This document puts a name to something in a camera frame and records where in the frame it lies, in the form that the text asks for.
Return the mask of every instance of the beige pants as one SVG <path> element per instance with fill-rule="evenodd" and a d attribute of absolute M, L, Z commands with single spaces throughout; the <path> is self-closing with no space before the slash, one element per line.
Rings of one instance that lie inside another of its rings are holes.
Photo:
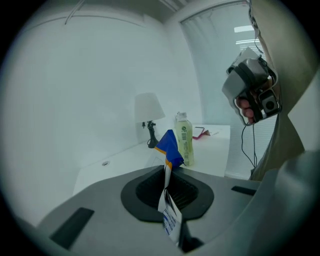
<path fill-rule="evenodd" d="M 303 144 L 288 118 L 319 66 L 319 57 L 294 15 L 277 0 L 252 0 L 252 16 L 260 30 L 266 60 L 279 76 L 282 112 L 278 115 L 269 145 L 251 180 L 261 181 L 266 171 L 304 152 Z"/>

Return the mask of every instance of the desk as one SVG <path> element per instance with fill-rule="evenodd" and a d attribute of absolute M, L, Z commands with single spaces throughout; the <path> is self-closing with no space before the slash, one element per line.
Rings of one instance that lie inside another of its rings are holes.
<path fill-rule="evenodd" d="M 203 124 L 195 126 L 209 130 L 211 136 L 204 135 L 198 140 L 192 140 L 194 164 L 186 168 L 224 177 L 229 154 L 230 126 Z M 144 142 L 82 168 L 75 182 L 73 195 L 98 181 L 143 169 L 153 150 Z"/>

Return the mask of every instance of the hand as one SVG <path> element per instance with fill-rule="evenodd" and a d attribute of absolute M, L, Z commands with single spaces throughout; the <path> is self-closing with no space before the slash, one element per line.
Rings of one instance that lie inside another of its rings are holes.
<path fill-rule="evenodd" d="M 262 86 L 262 89 L 265 91 L 269 89 L 273 85 L 272 79 L 268 79 L 268 81 Z M 279 87 L 275 86 L 273 88 L 274 93 L 276 94 L 275 96 L 279 98 Z M 254 97 L 255 100 L 257 100 L 257 94 L 254 91 L 251 91 L 252 96 Z M 236 105 L 238 108 L 242 109 L 242 114 L 244 117 L 248 118 L 249 124 L 253 124 L 255 122 L 254 120 L 254 112 L 250 108 L 249 101 L 247 101 L 244 98 L 237 97 L 235 100 Z"/>

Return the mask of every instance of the lamp stand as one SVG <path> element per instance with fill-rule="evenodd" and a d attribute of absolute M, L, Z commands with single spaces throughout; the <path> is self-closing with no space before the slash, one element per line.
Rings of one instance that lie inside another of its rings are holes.
<path fill-rule="evenodd" d="M 155 136 L 155 129 L 154 129 L 154 126 L 156 125 L 154 122 L 152 121 L 148 121 L 147 122 L 148 125 L 148 129 L 149 129 L 149 133 L 150 133 L 150 139 L 149 139 L 149 144 L 148 144 L 148 147 L 150 149 L 154 149 L 155 146 L 158 144 L 158 140 L 156 139 L 156 136 Z M 146 124 L 145 122 L 142 123 L 142 127 L 145 128 Z"/>

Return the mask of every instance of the plastic bottle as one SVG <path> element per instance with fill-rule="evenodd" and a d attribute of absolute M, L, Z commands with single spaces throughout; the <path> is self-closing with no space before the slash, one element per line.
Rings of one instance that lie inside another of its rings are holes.
<path fill-rule="evenodd" d="M 192 147 L 192 124 L 187 120 L 187 113 L 178 112 L 175 122 L 175 132 L 178 140 L 178 150 L 186 166 L 194 164 L 194 149 Z"/>

